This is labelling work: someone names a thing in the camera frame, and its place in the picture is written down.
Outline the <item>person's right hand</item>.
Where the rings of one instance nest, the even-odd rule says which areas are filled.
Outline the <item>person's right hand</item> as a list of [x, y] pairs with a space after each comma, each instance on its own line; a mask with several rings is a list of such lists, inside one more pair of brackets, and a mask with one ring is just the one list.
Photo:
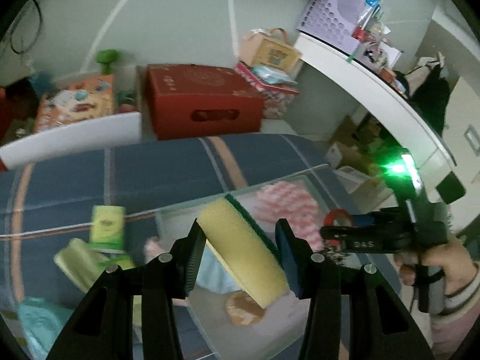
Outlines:
[[440, 244], [425, 251], [420, 257], [414, 253], [402, 252], [394, 255], [394, 262], [399, 268], [400, 278], [407, 286], [414, 286], [416, 271], [413, 267], [421, 260], [426, 267], [440, 267], [445, 274], [446, 296], [453, 296], [471, 284], [479, 268], [470, 257], [461, 241], [450, 234], [446, 244]]

